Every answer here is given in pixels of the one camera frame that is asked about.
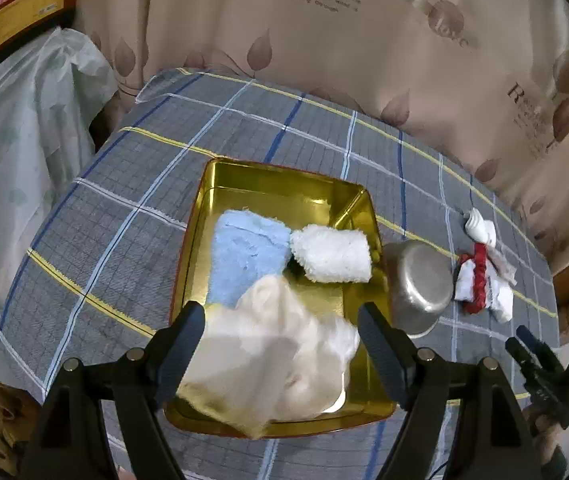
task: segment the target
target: yellow stripe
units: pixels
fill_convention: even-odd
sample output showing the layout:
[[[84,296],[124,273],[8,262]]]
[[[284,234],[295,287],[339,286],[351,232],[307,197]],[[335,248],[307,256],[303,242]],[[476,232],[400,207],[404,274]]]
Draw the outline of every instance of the yellow stripe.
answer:
[[[177,146],[178,148],[186,148],[190,152],[201,153],[202,155],[210,156],[211,158],[215,158],[218,156],[217,153],[213,153],[210,150],[199,148],[198,146],[189,146],[186,142],[180,142],[179,140],[169,139],[168,137],[163,137],[161,135],[154,134],[153,132],[149,132],[148,130],[144,130],[142,128],[136,128],[134,126],[125,126],[120,129],[121,132],[125,130],[128,130],[130,132],[136,132],[146,137],[151,137],[151,139],[158,140],[159,142],[164,142],[165,144],[171,144],[172,146]]]
[[[100,300],[100,298],[94,296],[93,294],[87,294],[85,300],[87,300],[87,303],[90,303],[91,305],[93,305],[96,309],[98,309],[103,314],[106,314],[107,316],[112,317],[116,321],[119,321],[123,325],[128,326],[129,328],[135,330],[136,332],[138,332],[144,336],[153,337],[154,333],[156,332],[150,326],[147,326],[147,325],[133,319],[133,317],[129,317],[126,314],[124,314],[123,312],[120,312],[119,310],[114,309],[111,305],[109,305],[108,303],[104,303],[104,301]]]
[[[522,294],[521,292],[518,292],[517,290],[513,291],[513,295],[517,296],[518,298],[520,298],[522,301],[528,303],[530,306],[534,306],[535,308],[537,308],[540,312],[544,312],[545,314],[547,314],[548,316],[551,317],[557,317],[557,314],[555,312],[551,312],[549,309],[537,304],[535,301],[530,300],[529,298],[527,298],[524,294]]]
[[[198,72],[202,75],[209,75],[211,77],[217,77],[218,79],[226,79],[227,81],[235,81],[237,83],[246,83],[246,79],[238,79],[237,77],[229,77],[228,75],[212,74],[211,72]]]
[[[520,399],[528,399],[531,396],[531,394],[529,393],[523,393],[523,394],[516,394],[515,398],[520,400]],[[452,400],[447,400],[447,404],[449,406],[459,406],[460,404],[460,399],[452,399]]]
[[[378,222],[380,222],[382,225],[385,225],[386,227],[388,227],[389,229],[393,229],[396,233],[398,234],[404,234],[405,232],[403,231],[402,227],[400,227],[397,224],[394,224],[393,222],[389,222],[386,218],[376,215],[375,217]],[[448,257],[448,258],[453,258],[454,260],[458,259],[457,254],[453,254],[449,251],[447,251],[446,249],[440,247],[439,245],[434,244],[432,241],[427,240],[426,238],[423,238],[421,236],[416,235],[415,233],[412,233],[411,231],[406,231],[406,235],[407,238],[410,238],[411,240],[418,240],[420,242],[424,242],[425,244],[429,244],[431,247],[433,247],[436,251],[438,251],[439,253],[444,254],[444,256]]]
[[[308,98],[304,98],[302,101],[304,101],[305,103],[308,103],[310,105],[314,105],[317,106],[318,108],[322,108],[324,110],[328,110],[329,112],[333,112],[335,114],[341,115],[342,117],[346,117],[347,119],[351,118],[351,114],[347,114],[344,113],[341,110],[336,110],[335,108],[331,108],[330,106],[327,106],[325,104],[322,103],[318,103],[317,101],[314,101],[313,99],[308,99]]]
[[[362,124],[362,126],[366,126],[367,128],[373,130],[374,132],[378,132],[380,135],[384,137],[388,137],[389,139],[393,140],[394,142],[400,142],[400,139],[396,136],[386,133],[384,130],[378,128],[378,126],[373,126],[373,124],[366,123],[362,121],[362,119],[356,119],[356,123]]]
[[[79,286],[77,283],[74,283],[69,278],[67,278],[64,274],[59,272],[58,269],[52,266],[47,260],[45,260],[40,254],[38,254],[33,249],[29,248],[26,250],[27,254],[31,257],[31,259],[40,265],[47,273],[49,273],[58,283],[67,287],[69,290],[72,290],[77,295],[82,296],[84,292],[82,291],[82,287]]]
[[[81,286],[79,286],[77,283],[73,282],[72,280],[67,278],[64,274],[59,272],[58,269],[53,267],[52,264],[50,264],[47,260],[45,260],[42,256],[40,256],[40,254],[38,254],[36,251],[34,251],[31,248],[27,249],[26,252],[29,254],[29,256],[34,262],[36,262],[40,267],[42,267],[42,269],[45,272],[47,272],[59,284],[68,288],[71,292],[73,292],[78,296],[81,297],[84,296],[84,291],[82,290]],[[123,314],[119,310],[114,309],[109,304],[104,303],[104,301],[98,299],[93,294],[87,294],[85,300],[87,300],[87,303],[90,303],[91,305],[96,307],[100,312],[103,312],[103,314],[112,317],[116,321],[122,323],[125,326],[128,326],[132,330],[135,330],[136,332],[141,333],[144,336],[153,337],[153,334],[156,332],[151,327],[146,326],[140,323],[139,321],[136,321],[135,319],[127,316],[126,314]]]
[[[268,90],[269,92],[275,92],[276,94],[286,95],[287,97],[290,97],[295,100],[299,99],[299,95],[292,94],[291,92],[285,92],[284,90],[280,90],[278,88],[271,88],[270,86],[260,85],[260,83],[253,82],[251,83],[251,86],[257,86],[258,88]]]

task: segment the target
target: blue towel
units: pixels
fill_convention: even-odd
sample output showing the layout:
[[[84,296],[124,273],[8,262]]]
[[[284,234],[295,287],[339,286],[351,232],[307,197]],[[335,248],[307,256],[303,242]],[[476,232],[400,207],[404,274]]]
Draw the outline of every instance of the blue towel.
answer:
[[[267,274],[282,274],[291,257],[291,230],[251,211],[225,211],[215,224],[206,303],[234,308]]]

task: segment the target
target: beige curtain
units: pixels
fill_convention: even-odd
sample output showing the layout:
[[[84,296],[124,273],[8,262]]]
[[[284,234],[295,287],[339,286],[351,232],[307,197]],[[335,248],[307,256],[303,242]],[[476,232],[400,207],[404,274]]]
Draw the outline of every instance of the beige curtain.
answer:
[[[78,0],[120,106],[158,70],[223,68],[382,118],[525,217],[569,263],[565,0]]]

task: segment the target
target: blue stripe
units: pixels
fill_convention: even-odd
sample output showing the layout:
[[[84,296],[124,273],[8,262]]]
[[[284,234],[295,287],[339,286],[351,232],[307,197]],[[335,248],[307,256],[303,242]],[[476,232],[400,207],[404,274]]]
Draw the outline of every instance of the blue stripe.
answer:
[[[373,449],[371,450],[369,463],[366,465],[362,480],[371,480],[371,477],[373,476],[373,470],[375,469],[376,462],[378,462],[379,446],[382,443],[382,433],[384,433],[384,426],[386,425],[386,420],[378,423],[375,433],[375,441],[373,442]]]
[[[346,151],[344,152],[344,162],[342,163],[342,171],[340,172],[340,178],[342,180],[346,179],[349,174],[349,168],[351,167],[351,150],[353,149],[353,130],[355,128],[355,120],[358,117],[358,112],[354,111],[351,114],[351,122],[349,122],[349,130],[346,133]]]
[[[299,107],[302,106],[302,100],[304,99],[305,95],[306,95],[306,93],[303,93],[299,97],[298,102],[293,107],[293,110],[291,110],[291,113],[286,118],[286,121],[284,121],[284,126],[282,127],[282,130],[280,130],[278,132],[278,134],[276,135],[276,138],[274,139],[274,142],[271,144],[271,147],[269,148],[269,151],[266,152],[266,156],[264,157],[264,163],[265,164],[270,164],[271,161],[273,160],[274,155],[276,154],[276,150],[278,149],[278,146],[280,146],[280,143],[282,142],[282,137],[284,137],[284,134],[286,133],[286,128],[293,121],[295,114],[298,113]]]
[[[402,203],[402,237],[407,238],[407,183],[402,171],[402,140],[404,133],[400,132],[400,142],[397,144],[397,170],[400,174],[400,201]]]
[[[183,91],[187,86],[195,83],[199,78],[203,77],[202,74],[198,74],[196,77],[192,77],[191,79],[189,79],[189,81],[187,81],[186,83],[184,83],[182,86],[180,86],[175,92],[173,92],[174,94],[179,94],[181,91]],[[164,103],[166,103],[169,99],[171,99],[171,96],[167,96],[164,99],[162,99],[161,102],[159,102],[157,105],[155,105],[153,108],[151,108],[151,110],[149,110],[147,113],[145,113],[141,118],[139,118],[137,121],[135,121],[135,123],[133,123],[133,128],[135,128],[136,126],[138,126],[143,120],[147,119],[153,112],[155,112],[158,108],[160,108]],[[107,153],[109,153],[112,149],[114,149],[114,147],[117,146],[117,144],[119,144],[119,142],[126,137],[129,133],[131,133],[130,130],[127,130],[125,132],[122,133],[122,135],[120,135],[120,137],[118,137],[116,140],[114,140],[114,142],[112,142],[105,150],[104,152],[102,152],[100,154],[100,156],[98,156],[98,158],[96,160],[94,160],[91,165],[87,168],[87,170],[82,174],[82,178],[86,178],[87,175],[89,173],[91,173],[91,171],[97,166],[98,162],[100,162]],[[42,237],[44,236],[44,234],[47,232],[47,230],[49,229],[49,227],[51,226],[53,219],[56,218],[56,216],[58,216],[58,213],[60,212],[60,209],[62,209],[62,206],[64,206],[67,203],[67,200],[69,199],[69,197],[73,194],[73,192],[78,188],[78,184],[74,183],[73,186],[71,186],[71,189],[69,189],[69,191],[66,193],[65,197],[62,199],[62,201],[58,204],[58,206],[56,207],[55,211],[53,212],[52,215],[49,216],[49,219],[46,221],[46,223],[44,224],[44,226],[42,227],[42,229],[40,230],[40,233],[37,235],[37,237],[34,239],[33,243],[31,244],[32,248],[36,248],[37,245],[40,243],[40,240],[42,240]],[[7,310],[8,310],[8,306],[9,303],[11,303],[11,300],[13,299],[13,295],[16,291],[16,287],[18,286],[18,282],[20,281],[20,278],[22,277],[22,273],[24,272],[24,268],[26,267],[26,262],[28,260],[28,256],[25,256],[24,259],[22,260],[22,264],[20,265],[20,268],[18,269],[18,272],[16,273],[15,278],[13,279],[13,283],[11,284],[11,289],[9,291],[9,294],[7,296],[7,301],[5,301],[5,305],[4,305],[4,309],[2,310],[2,318],[0,318],[0,330],[2,330],[2,327],[4,326],[4,322],[5,322],[5,318],[7,317]]]
[[[280,440],[276,438],[271,439],[266,443],[264,454],[262,456],[262,463],[260,464],[260,471],[258,471],[256,480],[268,480],[269,476],[271,476],[271,469],[273,469],[274,462],[276,461],[279,444]]]

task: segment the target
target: red ribbon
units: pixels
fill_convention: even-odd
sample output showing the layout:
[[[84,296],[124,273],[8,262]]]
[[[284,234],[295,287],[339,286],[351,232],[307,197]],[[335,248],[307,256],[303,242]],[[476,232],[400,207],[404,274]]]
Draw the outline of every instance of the red ribbon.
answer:
[[[473,259],[475,269],[473,270],[473,301],[465,301],[464,309],[469,314],[477,314],[487,306],[487,246],[475,244],[475,254],[463,254],[460,258],[460,265],[467,260]]]

